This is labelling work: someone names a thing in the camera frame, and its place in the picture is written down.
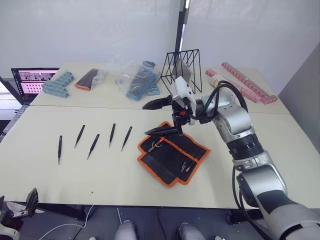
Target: white cable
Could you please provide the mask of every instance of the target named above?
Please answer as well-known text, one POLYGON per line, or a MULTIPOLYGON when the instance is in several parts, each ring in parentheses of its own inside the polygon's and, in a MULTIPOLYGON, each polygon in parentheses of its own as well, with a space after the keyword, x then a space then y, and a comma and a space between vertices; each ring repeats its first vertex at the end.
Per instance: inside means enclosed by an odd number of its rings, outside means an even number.
POLYGON ((86 227, 86 225, 87 225, 87 220, 88 220, 90 211, 91 211, 91 209, 92 209, 93 207, 94 207, 94 205, 92 205, 92 206, 90 207, 90 209, 89 209, 89 211, 88 211, 88 214, 87 214, 87 216, 86 216, 86 218, 85 218, 85 223, 84 223, 83 226, 80 226, 80 225, 77 225, 77 224, 73 224, 73 223, 62 224, 62 225, 56 226, 55 228, 52 228, 50 231, 46 232, 46 234, 44 234, 39 240, 43 239, 45 236, 47 236, 47 235, 48 235, 49 233, 51 233, 53 230, 56 230, 56 229, 58 229, 58 228, 60 228, 60 227, 63 227, 63 226, 77 226, 77 227, 80 227, 80 228, 84 229, 84 228, 86 227))
POLYGON ((118 216, 119 216, 120 224, 122 224, 122 220, 121 220, 121 216, 120 216, 119 208, 118 208, 118 207, 116 207, 116 210, 118 211, 118 216))

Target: laptop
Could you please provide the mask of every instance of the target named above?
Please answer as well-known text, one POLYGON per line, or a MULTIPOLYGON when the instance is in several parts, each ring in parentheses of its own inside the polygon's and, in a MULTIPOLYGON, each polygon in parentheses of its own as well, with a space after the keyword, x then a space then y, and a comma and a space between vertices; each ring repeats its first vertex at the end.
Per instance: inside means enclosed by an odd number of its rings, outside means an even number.
POLYGON ((52 79, 52 77, 57 73, 58 70, 58 67, 11 68, 18 92, 16 95, 13 95, 20 102, 22 107, 17 111, 13 119, 9 122, 9 124, 4 128, 4 130, 0 134, 0 143, 2 139, 5 137, 5 135, 8 133, 8 131, 13 127, 16 121, 27 109, 29 104, 42 91, 41 85, 46 81, 52 79))

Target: plastic bag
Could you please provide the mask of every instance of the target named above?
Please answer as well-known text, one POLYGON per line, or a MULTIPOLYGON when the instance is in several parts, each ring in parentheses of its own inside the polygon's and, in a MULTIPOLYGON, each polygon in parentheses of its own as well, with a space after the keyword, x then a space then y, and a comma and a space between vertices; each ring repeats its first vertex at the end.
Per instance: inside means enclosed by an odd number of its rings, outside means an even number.
POLYGON ((159 76, 159 68, 154 62, 131 62, 117 74, 115 83, 127 97, 138 101, 157 82, 159 76))
POLYGON ((74 86, 90 91, 100 80, 104 79, 106 70, 103 68, 93 68, 88 71, 74 86))

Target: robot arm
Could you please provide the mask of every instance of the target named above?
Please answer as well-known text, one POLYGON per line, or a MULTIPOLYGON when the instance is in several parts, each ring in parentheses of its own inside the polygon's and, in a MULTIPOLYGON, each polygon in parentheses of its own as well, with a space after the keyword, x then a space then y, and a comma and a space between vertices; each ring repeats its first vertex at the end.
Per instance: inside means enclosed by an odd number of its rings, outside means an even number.
POLYGON ((201 124, 212 121, 229 148, 234 167, 241 172, 236 177, 241 195, 248 205, 261 210, 273 239, 318 239, 319 216, 287 197, 285 182, 269 153, 260 144, 248 112, 236 104, 234 95, 239 98, 237 91, 219 93, 219 88, 216 89, 210 96, 196 99, 184 79, 178 77, 171 85, 168 98, 151 101, 143 107, 153 110, 171 105, 174 127, 165 131, 154 128, 146 134, 182 135, 181 126, 186 123, 193 125, 196 120, 201 124), (213 98, 217 93, 218 103, 213 98))

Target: blue connector block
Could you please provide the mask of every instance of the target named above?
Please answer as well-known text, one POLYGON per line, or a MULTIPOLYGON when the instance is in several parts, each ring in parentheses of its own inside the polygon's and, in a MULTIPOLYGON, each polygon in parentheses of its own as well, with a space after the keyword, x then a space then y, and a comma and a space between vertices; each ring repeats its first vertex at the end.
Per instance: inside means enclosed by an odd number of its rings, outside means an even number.
POLYGON ((67 98, 69 96, 66 86, 74 80, 74 76, 71 72, 67 71, 55 80, 46 81, 42 84, 42 91, 45 94, 54 95, 61 98, 67 98))
POLYGON ((158 87, 158 85, 155 83, 154 85, 152 85, 148 91, 146 92, 146 94, 148 96, 154 96, 154 95, 159 95, 160 94, 160 89, 158 87))

